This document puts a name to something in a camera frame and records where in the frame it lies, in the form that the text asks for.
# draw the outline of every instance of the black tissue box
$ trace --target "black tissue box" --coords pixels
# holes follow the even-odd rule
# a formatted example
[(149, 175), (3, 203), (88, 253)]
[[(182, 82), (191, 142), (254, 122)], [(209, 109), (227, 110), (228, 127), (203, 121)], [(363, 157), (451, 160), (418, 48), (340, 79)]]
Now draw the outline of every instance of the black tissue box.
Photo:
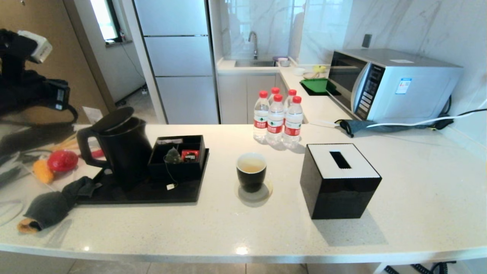
[(300, 183), (312, 219), (360, 218), (381, 180), (354, 144), (306, 145)]
[[(182, 140), (182, 142), (166, 143), (167, 140)], [(198, 150), (198, 159), (196, 162), (166, 164), (164, 156), (172, 148), (175, 148), (179, 155), (186, 149)], [(150, 176), (153, 179), (168, 179), (170, 174), (175, 180), (198, 178), (203, 171), (205, 153), (206, 148), (203, 135), (159, 137), (155, 142), (149, 159), (148, 169)]]

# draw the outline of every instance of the black kettle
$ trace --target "black kettle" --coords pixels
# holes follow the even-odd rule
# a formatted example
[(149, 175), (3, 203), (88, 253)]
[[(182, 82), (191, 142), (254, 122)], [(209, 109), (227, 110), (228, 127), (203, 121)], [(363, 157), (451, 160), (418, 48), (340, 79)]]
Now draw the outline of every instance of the black kettle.
[[(147, 163), (152, 152), (145, 134), (146, 122), (132, 117), (133, 108), (118, 109), (89, 128), (78, 131), (81, 156), (89, 165), (109, 168), (117, 183), (132, 186), (148, 178)], [(106, 161), (92, 157), (88, 138), (95, 137)]]

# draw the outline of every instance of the floor tile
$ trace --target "floor tile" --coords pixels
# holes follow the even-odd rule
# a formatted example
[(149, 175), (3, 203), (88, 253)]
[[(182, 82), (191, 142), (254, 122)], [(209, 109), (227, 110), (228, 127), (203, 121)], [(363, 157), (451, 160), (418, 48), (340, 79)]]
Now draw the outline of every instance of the floor tile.
[(247, 264), (246, 274), (307, 274), (305, 264)]
[(154, 106), (150, 100), (150, 95), (142, 94), (142, 90), (137, 91), (129, 98), (125, 100), (127, 103), (121, 105), (118, 108), (132, 107), (134, 109), (133, 115), (141, 118), (147, 122), (147, 124), (158, 124), (157, 116), (155, 115)]
[(77, 260), (69, 274), (146, 274), (150, 263)]
[(147, 274), (245, 274), (245, 264), (152, 263)]
[(0, 274), (66, 274), (75, 259), (0, 252)]

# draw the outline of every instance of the bottle label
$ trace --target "bottle label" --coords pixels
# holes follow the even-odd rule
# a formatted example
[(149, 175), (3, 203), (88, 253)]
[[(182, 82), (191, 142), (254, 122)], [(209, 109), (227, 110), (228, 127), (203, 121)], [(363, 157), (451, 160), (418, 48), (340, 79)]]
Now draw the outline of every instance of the bottle label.
[(290, 121), (286, 121), (284, 133), (289, 136), (298, 136), (301, 131), (301, 123), (292, 123)]
[(282, 131), (282, 120), (280, 121), (269, 121), (267, 123), (267, 131), (270, 133), (279, 133)]
[(267, 127), (267, 116), (254, 115), (254, 127), (266, 128)]

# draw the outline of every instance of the refrigerator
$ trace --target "refrigerator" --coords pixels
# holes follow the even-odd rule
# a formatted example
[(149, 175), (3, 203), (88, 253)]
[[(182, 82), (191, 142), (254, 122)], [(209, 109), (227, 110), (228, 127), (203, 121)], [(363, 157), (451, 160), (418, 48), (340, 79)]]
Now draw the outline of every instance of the refrigerator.
[(134, 0), (168, 124), (219, 124), (206, 0)]

